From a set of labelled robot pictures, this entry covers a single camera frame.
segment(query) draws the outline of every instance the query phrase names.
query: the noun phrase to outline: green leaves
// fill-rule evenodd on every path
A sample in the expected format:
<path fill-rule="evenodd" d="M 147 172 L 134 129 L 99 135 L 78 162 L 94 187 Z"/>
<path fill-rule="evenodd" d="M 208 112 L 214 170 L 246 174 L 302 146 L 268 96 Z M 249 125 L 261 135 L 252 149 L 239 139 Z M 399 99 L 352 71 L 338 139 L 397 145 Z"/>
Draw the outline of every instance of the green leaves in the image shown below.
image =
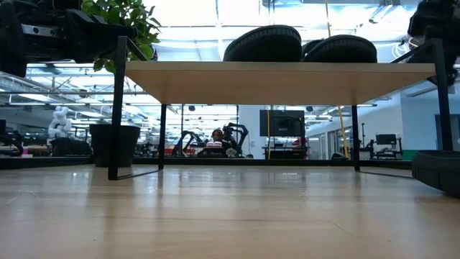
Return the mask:
<path fill-rule="evenodd" d="M 106 70 L 110 73 L 115 73 L 115 61 L 113 60 L 104 60 L 104 66 Z"/>
<path fill-rule="evenodd" d="M 135 39 L 137 47 L 147 57 L 153 55 L 152 43 L 159 43 L 159 27 L 161 24 L 152 17 L 154 6 L 146 9 L 142 0 L 83 0 L 81 9 L 88 16 L 102 16 L 110 24 L 121 24 L 134 27 L 138 30 Z M 135 55 L 129 53 L 131 60 L 137 60 Z M 115 62 L 113 60 L 99 58 L 93 65 L 95 71 L 103 67 L 111 73 L 115 73 Z"/>
<path fill-rule="evenodd" d="M 141 44 L 138 46 L 139 49 L 141 50 L 142 54 L 144 54 L 144 56 L 147 58 L 147 59 L 150 59 L 152 58 L 153 56 L 153 49 L 152 47 L 150 46 L 150 44 Z"/>
<path fill-rule="evenodd" d="M 119 24 L 120 23 L 120 12 L 116 8 L 110 9 L 109 13 L 107 14 L 107 20 L 112 24 Z"/>
<path fill-rule="evenodd" d="M 110 73 L 115 73 L 115 62 L 113 60 L 99 58 L 98 60 L 96 60 L 96 62 L 94 62 L 94 72 L 102 70 L 102 67 L 105 67 L 106 70 Z"/>
<path fill-rule="evenodd" d="M 98 59 L 93 65 L 94 72 L 100 71 L 104 65 L 104 59 Z"/>

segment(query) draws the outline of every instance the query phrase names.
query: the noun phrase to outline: black tire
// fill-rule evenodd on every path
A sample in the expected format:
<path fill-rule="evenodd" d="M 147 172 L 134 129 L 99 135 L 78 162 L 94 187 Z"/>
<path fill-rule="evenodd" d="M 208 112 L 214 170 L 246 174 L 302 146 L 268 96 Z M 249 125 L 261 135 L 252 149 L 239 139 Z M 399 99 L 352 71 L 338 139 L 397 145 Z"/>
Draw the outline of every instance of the black tire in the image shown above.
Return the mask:
<path fill-rule="evenodd" d="M 224 61 L 299 62 L 302 46 L 298 31 L 286 25 L 263 26 L 230 43 Z"/>
<path fill-rule="evenodd" d="M 362 37 L 336 35 L 316 44 L 303 62 L 376 63 L 377 49 L 372 42 Z"/>
<path fill-rule="evenodd" d="M 422 183 L 460 196 L 460 152 L 421 150 L 412 159 L 412 176 Z"/>
<path fill-rule="evenodd" d="M 322 42 L 323 40 L 312 40 L 302 46 L 302 58 L 305 57 L 318 43 Z"/>

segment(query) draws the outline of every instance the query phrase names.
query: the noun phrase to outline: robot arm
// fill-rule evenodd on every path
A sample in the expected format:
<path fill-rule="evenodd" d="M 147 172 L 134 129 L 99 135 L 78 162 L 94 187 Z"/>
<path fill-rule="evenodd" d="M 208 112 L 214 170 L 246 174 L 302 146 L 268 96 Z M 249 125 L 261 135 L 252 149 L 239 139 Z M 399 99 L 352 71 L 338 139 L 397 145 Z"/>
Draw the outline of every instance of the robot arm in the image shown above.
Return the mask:
<path fill-rule="evenodd" d="M 243 143 L 244 143 L 244 140 L 246 139 L 247 135 L 249 134 L 249 130 L 247 130 L 246 126 L 244 126 L 242 124 L 235 124 L 235 123 L 230 122 L 227 126 L 224 127 L 224 133 L 225 133 L 224 137 L 226 138 L 227 141 L 232 141 L 232 137 L 231 137 L 232 132 L 238 132 L 241 135 L 241 137 L 240 137 L 240 139 L 238 141 L 238 144 L 236 144 L 237 150 L 241 151 Z"/>

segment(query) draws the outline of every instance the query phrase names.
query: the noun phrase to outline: monitor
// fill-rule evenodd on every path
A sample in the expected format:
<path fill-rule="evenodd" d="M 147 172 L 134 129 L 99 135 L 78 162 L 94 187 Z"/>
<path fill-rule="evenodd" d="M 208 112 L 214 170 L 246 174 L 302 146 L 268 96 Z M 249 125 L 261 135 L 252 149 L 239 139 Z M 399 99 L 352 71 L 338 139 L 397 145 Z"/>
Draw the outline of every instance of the monitor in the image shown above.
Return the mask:
<path fill-rule="evenodd" d="M 6 120 L 0 119 L 0 135 L 6 135 Z"/>
<path fill-rule="evenodd" d="M 375 140 L 377 145 L 396 145 L 396 134 L 377 134 Z"/>
<path fill-rule="evenodd" d="M 304 111 L 260 110 L 260 136 L 268 137 L 302 137 L 305 135 Z"/>

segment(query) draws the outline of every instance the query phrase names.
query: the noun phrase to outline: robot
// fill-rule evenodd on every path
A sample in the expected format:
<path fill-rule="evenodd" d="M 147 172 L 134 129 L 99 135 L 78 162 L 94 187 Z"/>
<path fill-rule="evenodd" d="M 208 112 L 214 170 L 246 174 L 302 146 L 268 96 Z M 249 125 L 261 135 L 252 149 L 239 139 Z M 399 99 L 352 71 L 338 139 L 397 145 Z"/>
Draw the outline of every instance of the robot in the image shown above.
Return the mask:
<path fill-rule="evenodd" d="M 51 141 L 59 137 L 67 137 L 68 132 L 72 128 L 72 122 L 67 118 L 69 108 L 57 106 L 52 113 L 52 121 L 48 126 L 47 145 L 51 145 Z"/>

